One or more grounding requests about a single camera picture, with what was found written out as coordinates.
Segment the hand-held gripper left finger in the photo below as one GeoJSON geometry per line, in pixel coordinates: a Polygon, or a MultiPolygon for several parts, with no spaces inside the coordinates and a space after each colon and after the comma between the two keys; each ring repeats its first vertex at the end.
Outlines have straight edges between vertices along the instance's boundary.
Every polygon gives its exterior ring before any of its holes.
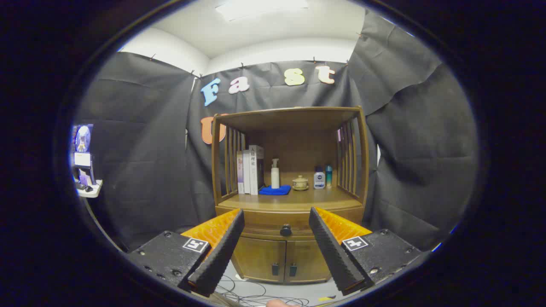
{"type": "Polygon", "coordinates": [[[244,229],[244,212],[234,209],[192,229],[163,231],[128,254],[152,278],[209,297],[221,281],[244,229]]]}

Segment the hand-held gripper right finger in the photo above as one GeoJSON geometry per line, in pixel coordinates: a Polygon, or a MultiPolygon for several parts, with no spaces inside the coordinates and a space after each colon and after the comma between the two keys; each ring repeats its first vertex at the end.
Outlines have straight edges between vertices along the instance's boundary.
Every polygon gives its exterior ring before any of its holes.
{"type": "Polygon", "coordinates": [[[394,277],[422,254],[388,229],[372,232],[322,208],[310,209],[308,223],[343,295],[394,277]]]}

